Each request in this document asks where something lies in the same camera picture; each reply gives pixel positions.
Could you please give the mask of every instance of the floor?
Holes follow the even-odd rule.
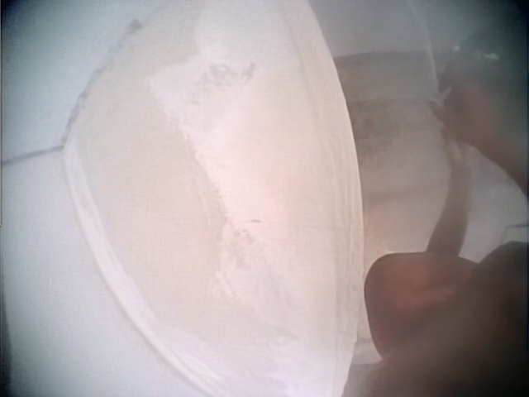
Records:
[[[366,275],[387,253],[426,248],[445,199],[448,165],[441,126],[428,108],[435,91],[424,54],[352,55],[336,59],[336,67],[359,156]],[[507,229],[527,222],[527,204],[498,167],[470,155],[473,203],[462,256],[479,261],[502,240],[527,239],[526,229]],[[365,310],[362,316],[353,361],[360,374],[379,359]]]

